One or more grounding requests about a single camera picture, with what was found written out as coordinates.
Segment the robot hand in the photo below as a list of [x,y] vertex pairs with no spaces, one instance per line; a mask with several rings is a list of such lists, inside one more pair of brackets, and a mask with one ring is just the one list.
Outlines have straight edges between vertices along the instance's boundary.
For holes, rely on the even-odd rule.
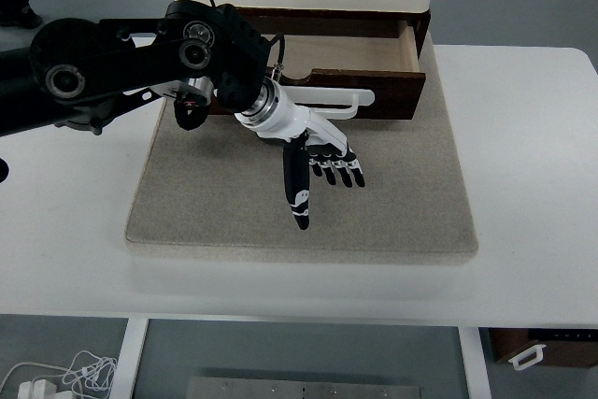
[[236,113],[236,119],[265,141],[282,146],[286,200],[300,229],[309,226],[310,176],[326,177],[336,184],[336,175],[350,188],[365,185],[359,160],[346,135],[327,120],[326,109],[300,106],[298,94],[324,92],[319,88],[282,86],[266,78],[256,101]]

